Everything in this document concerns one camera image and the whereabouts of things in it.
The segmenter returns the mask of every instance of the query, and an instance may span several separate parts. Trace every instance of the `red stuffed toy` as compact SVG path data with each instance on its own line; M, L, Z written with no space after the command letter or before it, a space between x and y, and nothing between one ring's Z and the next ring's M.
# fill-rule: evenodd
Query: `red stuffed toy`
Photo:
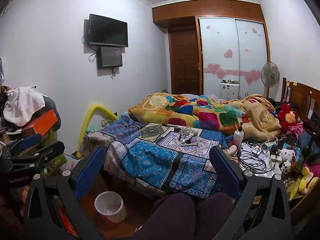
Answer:
M290 105L282 104L278 119L282 126L282 130L287 131L289 126L298 124L298 113L297 111L292 110Z

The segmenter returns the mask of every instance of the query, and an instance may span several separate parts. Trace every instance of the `electric fan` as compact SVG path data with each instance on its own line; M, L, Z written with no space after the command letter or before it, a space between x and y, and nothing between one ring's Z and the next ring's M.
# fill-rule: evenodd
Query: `electric fan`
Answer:
M273 62L265 63L261 71L261 80L267 87L267 98L269 97L269 88L275 86L280 79L279 69Z

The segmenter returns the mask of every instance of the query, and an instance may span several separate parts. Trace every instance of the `bucket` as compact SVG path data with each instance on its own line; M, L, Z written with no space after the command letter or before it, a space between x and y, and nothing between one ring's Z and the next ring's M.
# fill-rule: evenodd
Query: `bucket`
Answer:
M104 218L115 223L121 222L127 215L122 197L113 191L99 194L94 201L94 207Z

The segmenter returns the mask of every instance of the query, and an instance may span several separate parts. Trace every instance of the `white towel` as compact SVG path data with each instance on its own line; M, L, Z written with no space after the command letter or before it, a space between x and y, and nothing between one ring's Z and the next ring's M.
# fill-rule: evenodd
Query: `white towel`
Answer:
M8 101L3 117L17 126L26 125L32 115L45 106L43 95L31 87L19 87L8 91Z

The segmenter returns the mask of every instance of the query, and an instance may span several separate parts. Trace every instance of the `yellow plush toy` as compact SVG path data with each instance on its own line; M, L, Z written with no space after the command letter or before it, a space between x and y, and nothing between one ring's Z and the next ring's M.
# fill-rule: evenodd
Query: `yellow plush toy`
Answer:
M299 192L301 194L307 194L309 190L312 189L312 187L316 184L319 178L318 177L313 178L313 173L310 172L308 167L303 167L301 169L301 174L303 175L303 177L299 184Z

